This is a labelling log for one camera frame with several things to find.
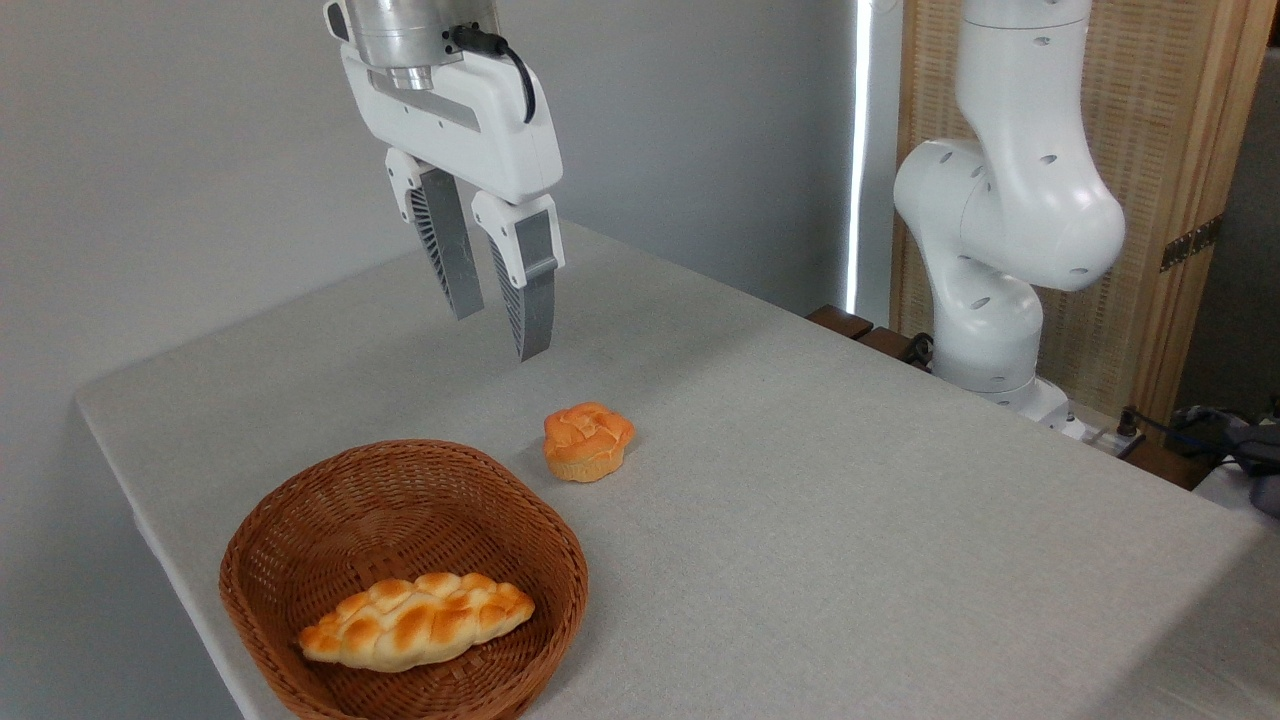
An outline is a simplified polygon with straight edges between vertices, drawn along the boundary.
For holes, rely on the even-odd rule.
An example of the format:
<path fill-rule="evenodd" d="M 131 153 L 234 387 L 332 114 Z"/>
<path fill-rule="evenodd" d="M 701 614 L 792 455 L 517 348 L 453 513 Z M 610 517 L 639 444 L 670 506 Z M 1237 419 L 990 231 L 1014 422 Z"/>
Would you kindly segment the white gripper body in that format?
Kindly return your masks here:
<path fill-rule="evenodd" d="M 531 74 L 535 114 L 518 68 L 504 58 L 466 53 L 434 67 L 430 90 L 402 90 L 365 65 L 355 47 L 340 58 L 361 117 L 374 137 L 504 199 L 521 204 L 563 176 L 545 92 Z"/>

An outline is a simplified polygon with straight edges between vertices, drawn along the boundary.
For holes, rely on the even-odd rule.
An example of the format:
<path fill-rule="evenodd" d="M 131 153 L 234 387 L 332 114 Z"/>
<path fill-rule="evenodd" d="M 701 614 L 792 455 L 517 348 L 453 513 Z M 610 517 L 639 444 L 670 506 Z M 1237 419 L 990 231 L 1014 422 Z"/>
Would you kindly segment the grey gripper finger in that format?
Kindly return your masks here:
<path fill-rule="evenodd" d="M 513 205 L 479 190 L 472 211 L 489 236 L 517 352 L 529 360 L 549 347 L 553 333 L 556 270 L 564 265 L 556 204 L 544 193 Z"/>
<path fill-rule="evenodd" d="M 422 242 L 454 316 L 462 320 L 483 310 L 456 178 L 399 149 L 387 151 L 385 168 L 401 214 Z"/>

